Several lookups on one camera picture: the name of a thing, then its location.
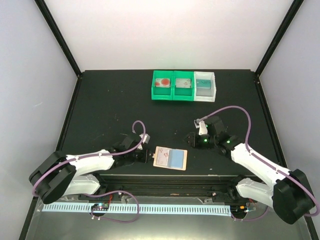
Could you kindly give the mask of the beige card holder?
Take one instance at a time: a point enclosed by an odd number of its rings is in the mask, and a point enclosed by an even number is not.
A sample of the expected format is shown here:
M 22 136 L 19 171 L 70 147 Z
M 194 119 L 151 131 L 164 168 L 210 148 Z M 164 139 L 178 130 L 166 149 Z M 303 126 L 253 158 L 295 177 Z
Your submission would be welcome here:
M 186 168 L 187 168 L 187 157 L 188 157 L 188 151 L 187 150 L 184 150 L 184 149 L 173 149 L 173 148 L 168 148 L 170 150 L 182 150 L 184 151 L 184 163 L 183 163 L 183 168 L 182 169 L 178 169 L 178 168 L 171 168 L 168 166 L 158 166 L 158 165 L 155 165 L 155 159 L 153 161 L 153 166 L 154 167 L 157 167 L 157 168 L 164 168 L 164 169 L 172 169 L 172 170 L 178 170 L 178 171 L 185 171 Z

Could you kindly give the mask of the blue credit card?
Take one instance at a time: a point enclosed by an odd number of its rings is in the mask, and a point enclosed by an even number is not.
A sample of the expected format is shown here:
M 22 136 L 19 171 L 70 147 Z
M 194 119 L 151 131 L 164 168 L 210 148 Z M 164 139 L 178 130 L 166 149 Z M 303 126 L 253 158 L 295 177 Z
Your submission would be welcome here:
M 171 149 L 169 151 L 168 166 L 170 168 L 182 169 L 184 167 L 184 151 Z

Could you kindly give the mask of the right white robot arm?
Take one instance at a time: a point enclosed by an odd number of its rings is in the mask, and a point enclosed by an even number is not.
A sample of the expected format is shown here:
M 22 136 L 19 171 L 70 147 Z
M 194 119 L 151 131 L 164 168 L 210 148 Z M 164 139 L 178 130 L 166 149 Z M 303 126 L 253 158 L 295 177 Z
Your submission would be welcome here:
M 228 198 L 234 202 L 252 199 L 274 210 L 287 224 L 294 224 L 313 207 L 313 192 L 306 174 L 282 167 L 250 146 L 236 135 L 230 135 L 219 117 L 194 120 L 196 132 L 185 141 L 195 149 L 213 149 L 230 161 L 249 170 L 260 181 L 238 175 L 228 187 Z

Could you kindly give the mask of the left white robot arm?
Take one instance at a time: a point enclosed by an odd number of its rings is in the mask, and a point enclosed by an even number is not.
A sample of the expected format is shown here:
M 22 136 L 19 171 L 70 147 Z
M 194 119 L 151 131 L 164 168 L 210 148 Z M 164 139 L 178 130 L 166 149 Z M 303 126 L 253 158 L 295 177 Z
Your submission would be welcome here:
M 136 162 L 146 163 L 152 157 L 149 140 L 148 134 L 132 133 L 122 142 L 97 152 L 70 155 L 55 151 L 29 176 L 32 192 L 44 204 L 79 194 L 92 195 L 101 200 L 107 195 L 108 188 L 98 172 L 130 166 Z

